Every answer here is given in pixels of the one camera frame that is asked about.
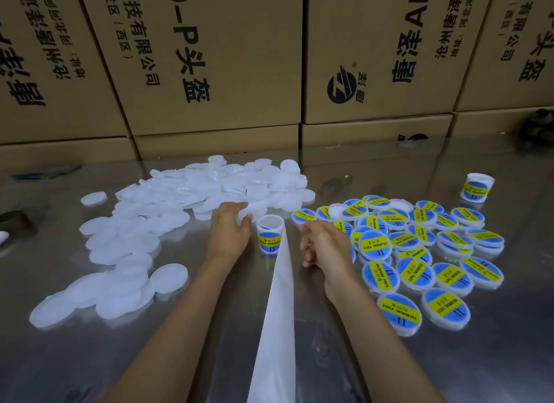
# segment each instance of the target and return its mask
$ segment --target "person's right hand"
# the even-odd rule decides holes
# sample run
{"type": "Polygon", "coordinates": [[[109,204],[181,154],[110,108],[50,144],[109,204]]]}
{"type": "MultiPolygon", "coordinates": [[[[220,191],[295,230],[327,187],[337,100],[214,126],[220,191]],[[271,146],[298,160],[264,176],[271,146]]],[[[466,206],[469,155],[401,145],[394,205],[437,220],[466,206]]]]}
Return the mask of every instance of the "person's right hand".
{"type": "Polygon", "coordinates": [[[306,253],[304,267],[317,265],[325,275],[325,293],[335,302],[337,288],[357,281],[350,256],[350,239],[332,224],[311,221],[300,225],[304,233],[300,248],[306,253]]]}

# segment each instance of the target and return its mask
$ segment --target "person's left arm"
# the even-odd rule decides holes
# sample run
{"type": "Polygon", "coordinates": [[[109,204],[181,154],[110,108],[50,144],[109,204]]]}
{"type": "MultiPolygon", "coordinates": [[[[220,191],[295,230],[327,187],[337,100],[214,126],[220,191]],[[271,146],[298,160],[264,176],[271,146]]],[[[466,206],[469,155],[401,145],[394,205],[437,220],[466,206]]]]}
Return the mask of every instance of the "person's left arm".
{"type": "Polygon", "coordinates": [[[204,265],[103,403],[187,400],[219,292],[250,238],[252,215],[236,221],[246,205],[214,210],[204,265]]]}

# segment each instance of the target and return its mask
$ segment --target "white paper strip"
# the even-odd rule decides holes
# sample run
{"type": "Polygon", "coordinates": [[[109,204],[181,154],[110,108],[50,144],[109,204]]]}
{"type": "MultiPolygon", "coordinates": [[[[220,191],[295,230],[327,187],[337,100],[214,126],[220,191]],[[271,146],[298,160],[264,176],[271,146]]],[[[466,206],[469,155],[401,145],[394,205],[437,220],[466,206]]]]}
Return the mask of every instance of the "white paper strip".
{"type": "Polygon", "coordinates": [[[294,284],[287,229],[275,260],[247,403],[294,403],[294,284]]]}

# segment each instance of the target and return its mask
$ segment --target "forearm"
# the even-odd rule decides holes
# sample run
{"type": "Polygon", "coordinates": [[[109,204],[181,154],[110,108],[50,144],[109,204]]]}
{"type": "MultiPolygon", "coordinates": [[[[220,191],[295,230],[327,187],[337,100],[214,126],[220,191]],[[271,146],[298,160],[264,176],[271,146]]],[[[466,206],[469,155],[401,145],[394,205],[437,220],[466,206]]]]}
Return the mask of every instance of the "forearm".
{"type": "Polygon", "coordinates": [[[104,403],[186,401],[228,265],[206,262],[104,403]]]}
{"type": "Polygon", "coordinates": [[[334,304],[373,403],[444,403],[368,290],[355,280],[337,290],[334,304]]]}

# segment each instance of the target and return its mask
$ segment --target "hand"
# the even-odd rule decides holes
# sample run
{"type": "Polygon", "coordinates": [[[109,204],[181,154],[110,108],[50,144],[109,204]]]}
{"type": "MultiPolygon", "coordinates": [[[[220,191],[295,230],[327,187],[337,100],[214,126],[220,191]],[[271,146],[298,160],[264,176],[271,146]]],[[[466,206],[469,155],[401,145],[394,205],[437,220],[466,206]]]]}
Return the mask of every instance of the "hand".
{"type": "Polygon", "coordinates": [[[213,211],[206,261],[222,264],[228,270],[237,262],[250,239],[252,215],[237,223],[239,210],[246,206],[248,203],[225,202],[213,211]]]}
{"type": "Polygon", "coordinates": [[[337,288],[357,281],[350,256],[350,239],[325,221],[312,221],[300,225],[304,232],[300,248],[306,252],[304,267],[316,265],[325,275],[325,293],[334,303],[337,288]]]}

